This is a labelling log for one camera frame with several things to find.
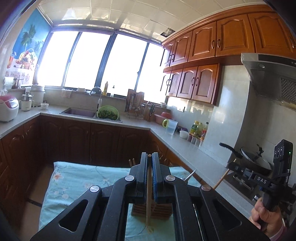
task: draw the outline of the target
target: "measuring cup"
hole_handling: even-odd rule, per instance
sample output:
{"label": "measuring cup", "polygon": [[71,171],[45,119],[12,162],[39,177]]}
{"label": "measuring cup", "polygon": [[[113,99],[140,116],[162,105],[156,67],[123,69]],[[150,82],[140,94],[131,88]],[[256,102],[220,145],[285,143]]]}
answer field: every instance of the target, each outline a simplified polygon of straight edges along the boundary
{"label": "measuring cup", "polygon": [[165,133],[167,134],[174,134],[178,122],[170,119],[163,120],[163,127],[165,128]]}

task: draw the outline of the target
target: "white countertop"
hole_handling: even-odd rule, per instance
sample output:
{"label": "white countertop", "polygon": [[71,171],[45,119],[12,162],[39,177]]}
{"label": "white countertop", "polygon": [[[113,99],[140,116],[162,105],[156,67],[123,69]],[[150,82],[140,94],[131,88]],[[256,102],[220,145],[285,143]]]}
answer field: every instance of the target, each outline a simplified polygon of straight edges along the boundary
{"label": "white countertop", "polygon": [[[68,107],[65,106],[50,105],[47,110],[42,110],[41,107],[35,107],[26,112],[19,110],[19,113],[15,119],[7,123],[0,123],[0,139],[17,127],[26,123],[27,121],[39,115],[46,115],[77,121],[150,130],[186,165],[188,165],[192,170],[196,169],[196,174],[199,175],[210,186],[214,186],[227,170],[217,161],[207,156],[205,153],[201,152],[197,146],[189,143],[187,140],[180,138],[178,134],[166,134],[165,129],[155,122],[129,119],[123,114],[120,116],[122,123],[60,114],[67,108]],[[253,206],[241,195],[239,195],[234,189],[232,189],[225,181],[223,181],[217,187],[216,191],[230,204],[232,204],[238,211],[240,211],[245,217],[248,218],[250,216]]]}

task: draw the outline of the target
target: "range hood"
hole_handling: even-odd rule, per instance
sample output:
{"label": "range hood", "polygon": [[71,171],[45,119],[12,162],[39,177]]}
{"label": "range hood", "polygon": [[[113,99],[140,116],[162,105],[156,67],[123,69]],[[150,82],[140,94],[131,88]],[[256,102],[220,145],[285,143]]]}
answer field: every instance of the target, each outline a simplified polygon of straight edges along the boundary
{"label": "range hood", "polygon": [[258,95],[296,105],[296,60],[242,53],[241,61]]}

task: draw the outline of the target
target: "white rice cooker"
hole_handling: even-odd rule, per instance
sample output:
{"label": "white rice cooker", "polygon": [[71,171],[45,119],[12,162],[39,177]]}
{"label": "white rice cooker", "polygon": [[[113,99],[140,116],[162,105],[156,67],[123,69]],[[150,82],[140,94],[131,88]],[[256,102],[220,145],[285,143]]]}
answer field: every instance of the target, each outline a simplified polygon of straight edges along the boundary
{"label": "white rice cooker", "polygon": [[19,103],[12,95],[0,96],[0,121],[10,121],[17,116]]}
{"label": "white rice cooker", "polygon": [[33,96],[32,97],[32,105],[33,106],[41,106],[43,103],[43,97],[45,94],[44,86],[41,85],[32,85],[30,94]]}

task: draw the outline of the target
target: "towel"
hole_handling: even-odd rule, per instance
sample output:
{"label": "towel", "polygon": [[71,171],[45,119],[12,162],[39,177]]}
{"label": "towel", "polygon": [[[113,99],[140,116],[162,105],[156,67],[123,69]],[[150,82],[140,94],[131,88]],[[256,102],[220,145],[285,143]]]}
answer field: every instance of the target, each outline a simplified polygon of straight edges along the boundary
{"label": "towel", "polygon": [[73,90],[66,90],[62,89],[62,97],[63,98],[70,98]]}

